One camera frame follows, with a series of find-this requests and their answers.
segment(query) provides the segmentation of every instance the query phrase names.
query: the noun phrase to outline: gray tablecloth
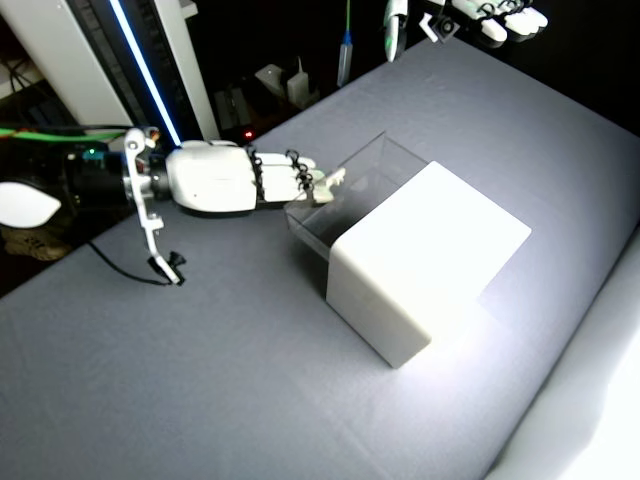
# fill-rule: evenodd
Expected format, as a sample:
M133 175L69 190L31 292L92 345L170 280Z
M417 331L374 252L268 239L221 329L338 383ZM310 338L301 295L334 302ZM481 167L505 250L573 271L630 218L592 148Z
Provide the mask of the gray tablecloth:
M323 301L283 213L161 210L183 288L81 248L0 302L0 477L483 476L640 218L640 140L460 42L277 128L325 169L386 130L533 229L458 335L392 370ZM99 238L148 275L135 219Z

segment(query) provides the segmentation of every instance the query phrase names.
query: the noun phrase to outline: blue light strip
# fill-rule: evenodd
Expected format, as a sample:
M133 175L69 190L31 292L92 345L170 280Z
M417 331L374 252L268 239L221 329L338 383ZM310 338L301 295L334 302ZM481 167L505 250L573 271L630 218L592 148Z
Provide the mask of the blue light strip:
M127 39L127 43L129 44L129 48L131 49L131 52L133 53L133 56L136 59L138 68L140 69L140 72L142 73L142 76L144 77L145 82L147 82L147 87L149 88L149 92L151 93L151 96L156 102L158 111L162 116L162 120L164 120L164 124L167 126L167 130L171 135L171 139L173 140L173 143L176 146L180 145L182 142L180 141L178 132L176 131L176 128L173 126L173 122L171 121L171 117L169 116L169 112L167 111L167 107L165 107L164 102L162 101L162 97L160 97L160 92L158 92L158 88L156 87L156 84L153 81L153 77L151 76L149 67L147 67L147 63L144 61L144 57L142 56L142 52L140 51L140 47L138 46L136 37L133 35L133 31L131 30L129 21L127 20L127 17L124 14L124 10L122 10L122 6L120 5L119 0L109 0L109 3L111 3L111 8L113 8L113 12L116 14L118 23L120 23L120 28L122 29L122 33L124 33L124 36Z

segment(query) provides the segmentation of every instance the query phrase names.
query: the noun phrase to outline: clear plastic container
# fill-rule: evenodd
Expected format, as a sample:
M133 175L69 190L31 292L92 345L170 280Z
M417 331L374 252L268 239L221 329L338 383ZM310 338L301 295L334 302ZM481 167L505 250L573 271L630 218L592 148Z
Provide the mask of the clear plastic container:
M381 133L340 164L336 172L344 169L344 181L331 187L333 201L317 204L302 193L285 205L289 229L328 261L338 237L427 164ZM323 181L317 181L316 188Z

